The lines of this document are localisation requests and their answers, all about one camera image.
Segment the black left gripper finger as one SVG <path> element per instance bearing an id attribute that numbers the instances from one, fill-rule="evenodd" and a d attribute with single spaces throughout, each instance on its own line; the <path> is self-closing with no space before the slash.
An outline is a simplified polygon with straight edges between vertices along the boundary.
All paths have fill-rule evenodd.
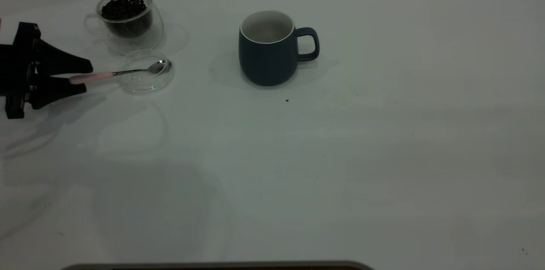
<path id="1" fill-rule="evenodd" d="M 46 76 L 60 74 L 89 74 L 93 72 L 92 63 L 85 58 L 71 55 L 39 40 L 37 45 L 37 73 Z"/>
<path id="2" fill-rule="evenodd" d="M 84 84 L 72 84 L 68 78 L 35 76 L 30 92 L 29 103 L 35 110 L 64 98 L 83 94 L 87 91 Z"/>

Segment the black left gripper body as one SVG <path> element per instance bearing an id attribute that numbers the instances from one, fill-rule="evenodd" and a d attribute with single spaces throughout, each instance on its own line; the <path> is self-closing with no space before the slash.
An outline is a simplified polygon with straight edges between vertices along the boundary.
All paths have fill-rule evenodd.
<path id="1" fill-rule="evenodd" d="M 0 95 L 6 98 L 8 119 L 25 116 L 25 103 L 34 89 L 36 45 L 41 37 L 37 24 L 20 22 L 11 45 L 0 48 Z"/>

